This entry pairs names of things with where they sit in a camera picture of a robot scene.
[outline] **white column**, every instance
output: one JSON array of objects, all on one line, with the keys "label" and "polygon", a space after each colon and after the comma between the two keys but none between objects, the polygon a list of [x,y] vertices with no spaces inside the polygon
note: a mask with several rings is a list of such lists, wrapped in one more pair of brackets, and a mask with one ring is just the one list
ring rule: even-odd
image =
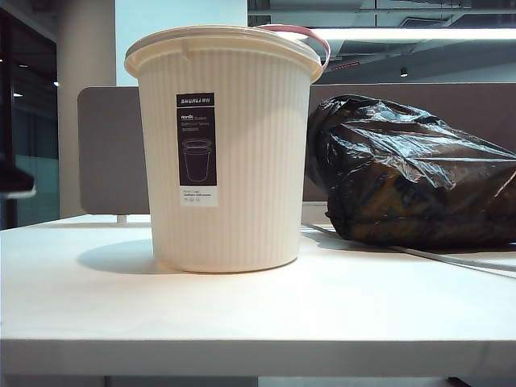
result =
[{"label": "white column", "polygon": [[79,196],[77,95],[87,86],[114,85],[115,63],[114,0],[60,2],[57,101],[63,218],[84,213]]}]

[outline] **pink handle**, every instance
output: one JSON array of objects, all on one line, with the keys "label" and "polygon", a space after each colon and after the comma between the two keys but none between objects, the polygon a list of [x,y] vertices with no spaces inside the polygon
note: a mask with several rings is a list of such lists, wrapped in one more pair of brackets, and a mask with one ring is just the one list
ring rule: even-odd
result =
[{"label": "pink handle", "polygon": [[324,71],[326,69],[326,67],[328,66],[328,63],[330,63],[330,54],[331,54],[330,44],[328,43],[327,40],[321,38],[320,36],[315,34],[309,28],[299,27],[299,26],[290,26],[289,24],[264,24],[263,26],[257,26],[256,28],[261,28],[262,30],[269,30],[269,31],[275,31],[275,32],[294,32],[296,34],[301,34],[301,35],[309,36],[310,38],[314,38],[324,47],[324,52],[326,53],[326,60],[324,61],[324,64],[322,65],[322,70]]}]

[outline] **trash can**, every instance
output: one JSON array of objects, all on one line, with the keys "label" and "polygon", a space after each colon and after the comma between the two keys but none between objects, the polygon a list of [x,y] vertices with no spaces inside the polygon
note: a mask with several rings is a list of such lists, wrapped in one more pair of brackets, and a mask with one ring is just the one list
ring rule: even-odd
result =
[{"label": "trash can", "polygon": [[125,66],[139,83],[155,258],[209,273],[294,260],[318,54],[262,28],[191,26],[137,41]]}]

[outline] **black label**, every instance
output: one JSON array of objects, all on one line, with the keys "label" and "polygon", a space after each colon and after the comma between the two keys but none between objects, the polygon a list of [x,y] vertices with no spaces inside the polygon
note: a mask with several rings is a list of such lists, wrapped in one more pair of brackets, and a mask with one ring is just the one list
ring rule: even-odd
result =
[{"label": "black label", "polygon": [[214,94],[176,97],[180,184],[217,185]]}]

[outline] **product label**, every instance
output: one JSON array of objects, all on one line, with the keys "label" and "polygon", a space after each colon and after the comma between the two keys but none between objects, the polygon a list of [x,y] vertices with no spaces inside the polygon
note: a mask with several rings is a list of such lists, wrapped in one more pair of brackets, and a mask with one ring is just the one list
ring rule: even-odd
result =
[{"label": "product label", "polygon": [[214,93],[178,94],[177,149],[182,206],[217,206]]}]

